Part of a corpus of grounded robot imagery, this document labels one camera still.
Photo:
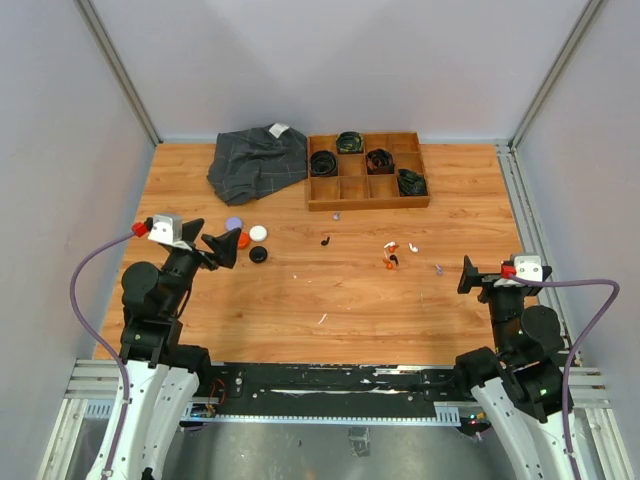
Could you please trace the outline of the black earbud case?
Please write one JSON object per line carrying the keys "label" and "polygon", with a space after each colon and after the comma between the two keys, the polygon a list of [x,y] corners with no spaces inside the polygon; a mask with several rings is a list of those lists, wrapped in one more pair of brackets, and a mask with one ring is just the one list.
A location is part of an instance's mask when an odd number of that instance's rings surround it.
{"label": "black earbud case", "polygon": [[255,246],[249,251],[249,259],[256,264],[263,263],[268,259],[268,250],[263,246]]}

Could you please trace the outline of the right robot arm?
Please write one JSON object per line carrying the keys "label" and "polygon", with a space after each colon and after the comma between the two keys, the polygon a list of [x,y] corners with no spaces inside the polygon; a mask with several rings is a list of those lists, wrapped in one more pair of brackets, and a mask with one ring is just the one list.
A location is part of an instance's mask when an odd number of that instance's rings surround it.
{"label": "right robot arm", "polygon": [[563,389],[558,354],[564,347],[558,314],[526,298],[541,291],[551,267],[535,254],[513,255],[496,273],[464,259],[460,294],[478,289],[489,308],[493,347],[456,358],[455,392],[488,415],[519,479],[579,479],[582,461],[569,452],[573,400]]}

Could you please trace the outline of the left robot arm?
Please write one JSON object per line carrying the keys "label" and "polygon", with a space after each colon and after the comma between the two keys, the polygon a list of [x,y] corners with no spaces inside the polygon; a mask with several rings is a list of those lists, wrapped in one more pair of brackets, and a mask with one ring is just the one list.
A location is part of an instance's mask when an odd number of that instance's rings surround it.
{"label": "left robot arm", "polygon": [[207,349],[179,342],[181,316],[201,269],[233,268],[242,231],[202,233],[203,219],[157,214],[135,223],[125,240],[145,237],[168,253],[160,267],[131,264],[122,275],[124,328],[109,353],[119,380],[114,408],[90,479],[159,479],[192,397],[214,383]]}

